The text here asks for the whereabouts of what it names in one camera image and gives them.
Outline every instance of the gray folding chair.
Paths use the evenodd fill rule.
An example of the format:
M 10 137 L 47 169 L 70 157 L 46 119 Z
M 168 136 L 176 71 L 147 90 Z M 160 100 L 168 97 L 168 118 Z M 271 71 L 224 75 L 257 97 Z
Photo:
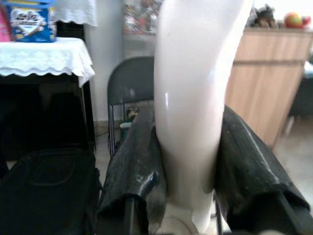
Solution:
M 112 72 L 108 83 L 109 148 L 115 154 L 113 106 L 153 100 L 154 57 L 123 61 Z

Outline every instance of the white mannequin leg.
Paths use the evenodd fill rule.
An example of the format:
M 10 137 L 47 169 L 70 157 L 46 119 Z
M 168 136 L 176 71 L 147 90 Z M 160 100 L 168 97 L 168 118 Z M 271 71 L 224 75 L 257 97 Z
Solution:
M 163 232 L 205 234 L 209 226 L 224 94 L 251 6 L 252 0 L 162 5 L 155 117 L 169 192 Z

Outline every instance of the floor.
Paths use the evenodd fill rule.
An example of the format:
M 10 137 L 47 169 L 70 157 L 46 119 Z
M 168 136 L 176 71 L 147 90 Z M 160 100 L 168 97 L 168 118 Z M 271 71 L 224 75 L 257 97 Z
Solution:
M 100 170 L 101 183 L 104 183 L 110 160 L 107 140 L 107 134 L 97 138 L 96 166 Z M 274 153 L 313 208 L 313 117 L 296 118 L 290 133 L 282 135 Z M 211 235 L 217 234 L 215 220 L 212 219 Z M 228 230 L 225 222 L 223 229 Z

